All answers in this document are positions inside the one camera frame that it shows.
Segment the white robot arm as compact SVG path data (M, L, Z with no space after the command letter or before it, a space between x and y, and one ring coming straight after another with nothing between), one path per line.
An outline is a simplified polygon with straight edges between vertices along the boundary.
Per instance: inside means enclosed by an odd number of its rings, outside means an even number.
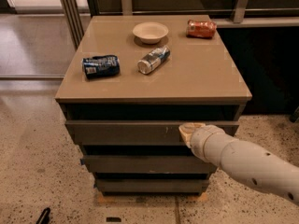
M212 163L251 189L299 205L297 166L257 144L232 137L215 125L184 123L179 126L179 132L195 157Z

